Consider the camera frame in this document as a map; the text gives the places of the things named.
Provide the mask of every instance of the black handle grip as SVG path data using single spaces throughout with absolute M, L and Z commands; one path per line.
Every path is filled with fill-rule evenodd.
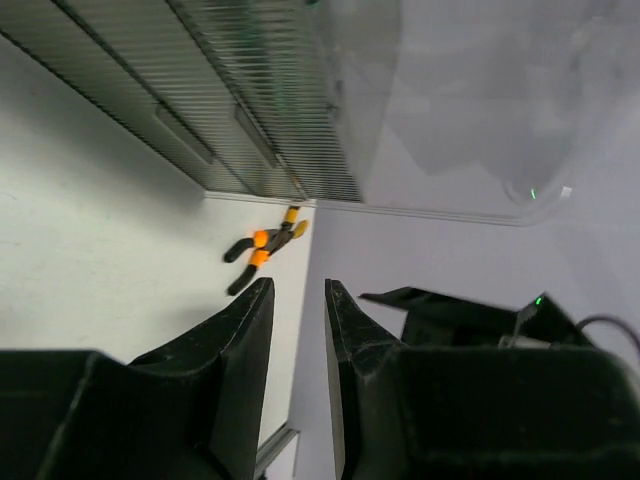
M 242 275 L 240 275 L 238 279 L 235 282 L 233 282 L 229 288 L 227 288 L 227 294 L 231 296 L 235 296 L 238 293 L 240 293 L 240 291 L 244 287 L 249 285 L 249 282 L 251 281 L 251 279 L 253 278 L 253 276 L 256 274 L 257 271 L 258 271 L 258 267 L 256 267 L 255 265 L 247 265 L 247 268 L 244 269 L 244 272 L 242 272 Z
M 233 247 L 227 250 L 227 253 L 225 253 L 222 258 L 226 263 L 235 262 L 238 257 L 249 248 L 253 248 L 253 238 L 243 238 L 234 243 Z

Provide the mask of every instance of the ribbed gray surface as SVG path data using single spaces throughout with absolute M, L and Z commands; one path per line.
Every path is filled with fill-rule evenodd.
M 209 190 L 358 201 L 305 14 L 299 0 L 4 0 L 0 30 Z M 239 131 L 238 101 L 277 167 Z
M 312 198 L 360 201 L 302 0 L 168 0 Z

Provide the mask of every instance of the gray wall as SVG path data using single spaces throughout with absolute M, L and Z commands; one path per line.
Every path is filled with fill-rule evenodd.
M 611 313 L 640 329 L 640 120 L 627 119 L 606 152 L 551 219 L 531 227 L 320 210 L 294 382 L 291 423 L 302 431 L 297 478 L 334 478 L 323 324 L 324 279 L 354 295 L 405 285 L 521 307 L 542 291 L 575 318 Z M 402 317 L 363 309 L 399 332 Z M 600 345 L 636 366 L 611 327 L 593 326 Z

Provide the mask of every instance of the hand tool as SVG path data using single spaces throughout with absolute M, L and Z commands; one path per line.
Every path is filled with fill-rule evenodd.
M 268 261 L 274 253 L 294 238 L 300 238 L 304 234 L 309 226 L 307 220 L 299 222 L 294 228 L 298 210 L 300 210 L 300 207 L 289 207 L 279 229 L 259 230 L 253 234 L 253 237 L 242 238 L 227 250 L 223 259 L 225 263 L 232 263 L 235 262 L 245 250 L 250 248 L 255 249 L 247 268 L 245 268 L 242 275 L 227 289 L 228 295 L 237 295 L 249 284 L 258 269 Z

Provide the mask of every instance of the black cable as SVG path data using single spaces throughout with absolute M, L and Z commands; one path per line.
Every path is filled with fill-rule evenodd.
M 576 323 L 576 329 L 578 329 L 578 331 L 582 331 L 585 327 L 591 325 L 592 323 L 598 322 L 609 323 L 611 325 L 617 326 L 620 330 L 622 330 L 627 335 L 629 340 L 631 340 L 631 342 L 635 345 L 636 351 L 638 352 L 638 358 L 640 358 L 640 336 L 638 336 L 638 333 L 633 329 L 631 325 L 629 325 L 621 318 L 604 315 L 594 315 Z

